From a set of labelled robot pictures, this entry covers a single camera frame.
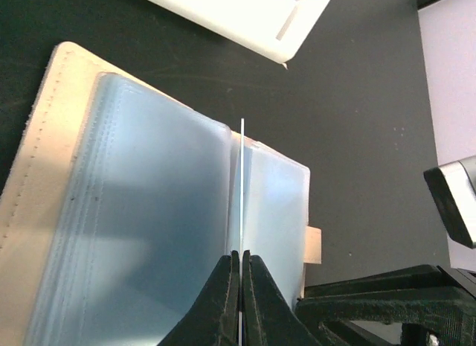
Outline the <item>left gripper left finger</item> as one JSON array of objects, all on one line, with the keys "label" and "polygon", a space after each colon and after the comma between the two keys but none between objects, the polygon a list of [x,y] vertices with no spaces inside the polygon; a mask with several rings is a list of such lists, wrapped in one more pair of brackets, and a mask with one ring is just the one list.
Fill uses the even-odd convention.
[{"label": "left gripper left finger", "polygon": [[238,301],[239,254],[232,251],[220,257],[190,310],[159,345],[236,345]]}]

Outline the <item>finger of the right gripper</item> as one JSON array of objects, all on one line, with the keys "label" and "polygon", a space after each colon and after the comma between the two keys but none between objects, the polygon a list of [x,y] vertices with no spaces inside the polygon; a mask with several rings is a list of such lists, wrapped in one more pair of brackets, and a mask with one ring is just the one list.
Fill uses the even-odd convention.
[{"label": "finger of the right gripper", "polygon": [[401,345],[474,345],[475,273],[419,265],[308,286],[297,318],[320,345],[386,345],[358,321],[400,323]]}]

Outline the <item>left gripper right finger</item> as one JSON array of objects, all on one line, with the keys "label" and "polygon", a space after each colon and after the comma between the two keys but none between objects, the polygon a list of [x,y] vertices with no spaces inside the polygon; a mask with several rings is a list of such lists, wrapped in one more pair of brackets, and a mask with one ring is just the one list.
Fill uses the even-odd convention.
[{"label": "left gripper right finger", "polygon": [[242,299],[246,345],[321,345],[286,303],[263,259],[244,252]]}]

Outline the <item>tan leather card holder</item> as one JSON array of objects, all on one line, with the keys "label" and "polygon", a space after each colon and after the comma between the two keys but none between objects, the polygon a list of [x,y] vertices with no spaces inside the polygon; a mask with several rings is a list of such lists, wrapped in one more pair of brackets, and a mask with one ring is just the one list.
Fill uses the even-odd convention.
[{"label": "tan leather card holder", "polygon": [[[3,345],[156,345],[239,252],[240,132],[73,42],[52,52],[1,193]],[[243,249],[286,303],[321,262],[309,168],[244,145]]]}]

